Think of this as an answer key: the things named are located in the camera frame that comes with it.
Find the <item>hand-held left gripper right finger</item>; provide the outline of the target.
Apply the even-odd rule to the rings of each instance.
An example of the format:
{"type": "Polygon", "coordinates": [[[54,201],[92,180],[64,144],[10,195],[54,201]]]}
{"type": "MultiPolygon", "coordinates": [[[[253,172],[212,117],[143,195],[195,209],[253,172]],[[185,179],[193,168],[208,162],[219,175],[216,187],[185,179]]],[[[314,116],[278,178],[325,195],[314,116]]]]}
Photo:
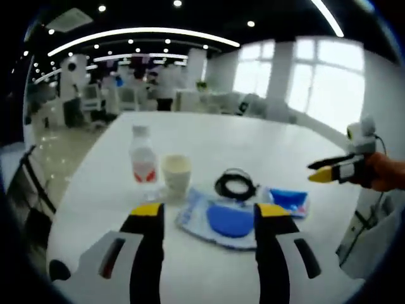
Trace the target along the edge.
{"type": "Polygon", "coordinates": [[[364,283],[280,206],[255,204],[254,233],[260,303],[345,303],[364,283]]]}

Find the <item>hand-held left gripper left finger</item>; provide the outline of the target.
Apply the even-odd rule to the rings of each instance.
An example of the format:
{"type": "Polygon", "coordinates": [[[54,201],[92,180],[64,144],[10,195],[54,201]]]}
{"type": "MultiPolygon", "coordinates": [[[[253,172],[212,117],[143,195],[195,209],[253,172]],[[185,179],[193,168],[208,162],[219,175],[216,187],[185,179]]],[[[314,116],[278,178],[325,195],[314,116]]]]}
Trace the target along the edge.
{"type": "Polygon", "coordinates": [[[51,260],[50,279],[70,303],[160,303],[164,227],[162,203],[141,205],[81,254],[76,271],[51,260]]]}

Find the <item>person's right hand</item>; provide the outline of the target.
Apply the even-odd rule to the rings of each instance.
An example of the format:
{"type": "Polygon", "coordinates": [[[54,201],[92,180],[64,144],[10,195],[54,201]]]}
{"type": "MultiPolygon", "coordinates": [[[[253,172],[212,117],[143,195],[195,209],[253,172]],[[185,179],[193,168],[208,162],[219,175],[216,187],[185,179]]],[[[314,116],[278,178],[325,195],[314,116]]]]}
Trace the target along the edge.
{"type": "Polygon", "coordinates": [[[366,157],[366,173],[361,185],[365,188],[387,192],[397,187],[395,162],[381,153],[373,153],[366,157]]]}

